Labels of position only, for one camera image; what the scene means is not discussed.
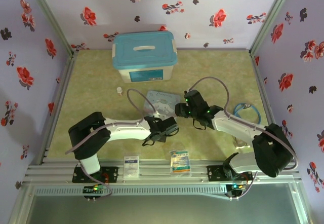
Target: box handle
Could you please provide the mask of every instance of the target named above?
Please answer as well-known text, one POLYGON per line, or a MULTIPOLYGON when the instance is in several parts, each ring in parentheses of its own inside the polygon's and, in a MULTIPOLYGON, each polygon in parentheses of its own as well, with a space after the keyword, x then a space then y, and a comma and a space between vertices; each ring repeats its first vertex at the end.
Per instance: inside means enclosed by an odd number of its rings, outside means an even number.
POLYGON ((138 47, 134 47, 133 50, 134 51, 140 51, 140 50, 154 50, 155 46, 138 46, 138 47))

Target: blue cable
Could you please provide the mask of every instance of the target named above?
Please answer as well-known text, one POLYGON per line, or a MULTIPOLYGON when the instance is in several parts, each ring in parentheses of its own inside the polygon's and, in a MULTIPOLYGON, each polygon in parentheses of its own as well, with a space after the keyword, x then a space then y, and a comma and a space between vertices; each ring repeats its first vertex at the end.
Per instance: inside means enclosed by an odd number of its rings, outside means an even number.
POLYGON ((233 111, 234 116, 237 116, 238 118, 241 118, 240 115, 238 114, 238 112, 240 110, 242 110, 242 109, 246 109, 246 108, 249 108, 249 107, 253 108, 253 110, 258 114, 258 117, 259 117, 258 124, 260 124, 261 123, 261 115, 260 115, 259 111, 256 109, 255 106, 253 106, 251 104, 248 104, 248 103, 239 103, 238 105, 236 105, 234 107, 234 111, 233 111))

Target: box label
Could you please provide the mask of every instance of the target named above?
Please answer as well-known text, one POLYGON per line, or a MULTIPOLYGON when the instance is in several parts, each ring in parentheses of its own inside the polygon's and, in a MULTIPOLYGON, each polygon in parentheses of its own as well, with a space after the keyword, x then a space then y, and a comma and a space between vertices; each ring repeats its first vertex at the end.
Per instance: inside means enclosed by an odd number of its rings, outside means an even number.
POLYGON ((161 81, 163 80, 163 69, 130 72, 132 82, 161 81))

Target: metal frame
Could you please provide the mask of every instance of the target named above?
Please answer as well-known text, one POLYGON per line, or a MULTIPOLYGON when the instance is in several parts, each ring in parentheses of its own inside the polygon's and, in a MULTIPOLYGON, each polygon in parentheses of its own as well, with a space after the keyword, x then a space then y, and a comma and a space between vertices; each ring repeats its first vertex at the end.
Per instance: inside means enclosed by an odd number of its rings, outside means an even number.
MULTIPOLYGON (((9 224, 23 224, 28 221, 36 196, 83 196, 83 187, 89 183, 72 183, 73 170, 77 160, 47 159, 41 166, 29 166, 23 180, 24 185, 16 201, 9 224)), ((136 180, 123 180, 123 161, 101 161, 102 166, 119 167, 117 183, 111 183, 113 194, 124 195, 204 195, 228 200, 223 195, 225 184, 242 181, 208 182, 207 166, 219 165, 219 161, 190 161, 190 177, 173 177, 170 162, 167 160, 142 160, 140 177, 136 180)), ((298 171, 282 171, 276 178, 260 173, 254 184, 288 183, 300 223, 312 223, 305 204, 302 183, 298 171)))
POLYGON ((251 63, 252 63, 252 67, 254 70, 254 75, 256 77, 256 82, 258 85, 261 101, 263 104, 263 108, 264 108, 264 112, 265 112, 268 124, 275 123, 273 113, 271 110, 271 106, 269 103, 269 99, 268 99, 267 93, 265 92, 264 83, 262 83, 262 78, 261 78, 260 72, 255 64, 254 56, 252 56, 252 55, 251 55, 251 63))
POLYGON ((314 220, 311 217, 310 204, 307 200, 305 189, 302 182, 290 182, 289 189, 292 193, 293 202, 296 212, 301 223, 313 224, 314 220))
POLYGON ((77 57, 77 54, 75 54, 73 57, 69 58, 66 63, 66 66, 65 66, 65 69, 64 69, 64 72, 62 75, 63 79, 60 83, 59 90, 58 90, 58 92, 56 94, 56 98, 54 100, 56 107, 55 107, 54 112, 52 113, 52 117, 50 118, 50 122, 48 124, 48 128, 46 130, 45 137, 44 137, 44 143, 43 143, 42 148, 40 149, 39 154, 35 160, 35 163, 38 165, 42 164, 43 158, 47 156, 48 150, 50 148, 50 145, 51 145, 51 142, 53 139, 53 135, 54 135, 54 131, 55 131, 55 127, 56 127, 57 121, 59 119, 60 111, 61 111, 61 108, 63 105, 63 100, 64 100, 65 93, 67 90, 67 86, 70 81, 73 67, 74 67, 74 64, 76 61, 76 57, 77 57))
POLYGON ((268 13, 268 17, 259 30, 255 40, 252 43, 250 53, 255 54, 256 51, 259 49, 262 41, 265 39, 265 36, 268 34, 269 30, 272 27, 272 24, 274 23, 274 20, 276 19, 279 11, 281 10, 282 6, 284 5, 286 0, 275 0, 272 4, 270 11, 268 13))

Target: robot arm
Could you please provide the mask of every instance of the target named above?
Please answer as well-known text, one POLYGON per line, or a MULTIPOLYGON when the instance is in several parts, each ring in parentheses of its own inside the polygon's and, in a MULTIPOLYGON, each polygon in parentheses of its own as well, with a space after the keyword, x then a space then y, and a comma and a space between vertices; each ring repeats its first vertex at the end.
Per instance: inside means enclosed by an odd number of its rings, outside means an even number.
POLYGON ((99 127, 102 129, 73 151, 87 174, 100 170, 97 152, 108 141, 139 139, 144 140, 143 146, 153 145, 156 141, 165 142, 167 136, 178 130, 173 117, 165 120, 145 117, 143 120, 117 121, 104 118, 100 112, 95 112, 69 129, 72 146, 75 147, 99 127))
POLYGON ((176 105, 176 115, 193 118, 200 125, 226 132, 253 146, 254 152, 234 153, 223 164, 226 176, 237 175, 246 171, 262 171, 270 177, 276 177, 293 159, 293 155, 278 141, 270 137, 275 136, 288 147, 292 147, 280 126, 270 124, 263 126, 252 124, 234 115, 228 115, 219 106, 208 106, 200 93, 196 90, 185 92, 186 103, 176 105))

